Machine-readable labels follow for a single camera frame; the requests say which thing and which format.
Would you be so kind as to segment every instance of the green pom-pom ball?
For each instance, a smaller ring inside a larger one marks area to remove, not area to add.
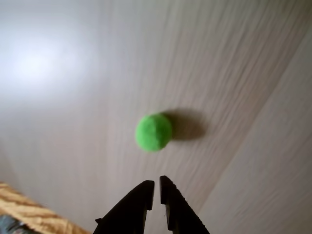
[[[171,138],[171,122],[162,114],[145,116],[136,127],[136,142],[145,151],[161,150]]]

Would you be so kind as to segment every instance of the wooden surface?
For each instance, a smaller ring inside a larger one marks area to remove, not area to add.
[[[167,175],[212,234],[312,231],[312,2],[0,1],[0,178],[93,231]],[[179,135],[137,148],[139,119]],[[156,184],[146,233],[169,233]]]

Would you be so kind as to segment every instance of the white wood-grain floor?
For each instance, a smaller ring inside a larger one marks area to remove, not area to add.
[[[161,175],[211,234],[312,233],[312,1],[0,0],[0,180],[92,232]]]

